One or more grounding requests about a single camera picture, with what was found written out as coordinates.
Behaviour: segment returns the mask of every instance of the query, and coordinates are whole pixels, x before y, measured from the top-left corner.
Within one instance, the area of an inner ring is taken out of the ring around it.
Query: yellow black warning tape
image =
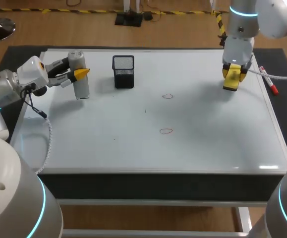
[[[212,15],[214,15],[216,17],[219,31],[221,32],[221,36],[219,36],[219,38],[221,39],[220,45],[224,47],[225,46],[225,40],[227,38],[227,33],[226,33],[225,27],[223,25],[222,14],[220,12],[214,12],[213,11]]]
[[[119,13],[120,10],[75,10],[75,9],[61,9],[61,8],[0,8],[0,11],[41,11],[47,12],[73,12],[73,13]],[[189,15],[189,14],[213,14],[213,13],[228,13],[228,11],[150,11],[152,14],[164,15]]]

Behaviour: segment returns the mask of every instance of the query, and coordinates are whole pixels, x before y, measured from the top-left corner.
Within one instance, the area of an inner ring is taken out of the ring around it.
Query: black stand base
[[[134,11],[118,13],[115,19],[115,25],[140,27],[142,18],[143,15],[141,13]]]

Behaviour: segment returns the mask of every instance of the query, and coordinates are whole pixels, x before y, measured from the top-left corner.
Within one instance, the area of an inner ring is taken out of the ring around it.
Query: white cable
[[[270,75],[267,73],[261,73],[261,72],[254,71],[252,69],[248,69],[248,71],[255,73],[255,74],[258,74],[258,75],[261,75],[261,76],[264,76],[264,77],[269,77],[269,78],[274,78],[274,79],[287,79],[287,77],[281,77],[281,76]]]
[[[48,126],[49,126],[49,132],[50,132],[50,137],[49,137],[49,144],[48,144],[48,151],[46,153],[46,157],[45,157],[45,160],[44,160],[44,163],[42,165],[42,167],[40,167],[36,172],[35,174],[38,175],[40,172],[42,172],[42,170],[45,168],[46,164],[48,163],[49,161],[49,158],[50,158],[50,153],[51,153],[51,148],[52,148],[52,137],[53,137],[53,130],[52,130],[52,125],[51,125],[51,122],[50,122],[50,119],[49,118],[46,118],[45,119]]]

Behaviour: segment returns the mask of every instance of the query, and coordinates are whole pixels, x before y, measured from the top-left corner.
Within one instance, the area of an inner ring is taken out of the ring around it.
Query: aluminum frame
[[[64,229],[62,237],[109,237],[109,238],[241,238],[248,237],[252,229],[248,207],[264,206],[264,202],[206,202],[206,201],[163,201],[122,199],[58,199],[60,205],[117,205],[117,206],[211,206],[236,207],[240,232],[186,232],[186,231],[131,231],[131,230],[77,230]]]

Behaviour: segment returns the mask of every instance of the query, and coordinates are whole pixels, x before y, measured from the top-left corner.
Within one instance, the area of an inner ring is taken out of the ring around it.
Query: black mat
[[[31,56],[40,56],[41,52],[49,48],[120,49],[75,46],[9,47],[0,63],[0,71],[16,71]],[[254,53],[258,64],[263,65],[269,74],[287,76],[287,59],[282,49],[255,49]],[[274,97],[267,86],[268,94],[287,144],[287,80],[274,81],[274,84],[279,90],[279,96]],[[22,103],[18,102],[2,109],[1,113],[10,134],[13,133],[21,107]],[[40,175],[40,178],[56,198],[267,201],[282,176],[76,174]]]

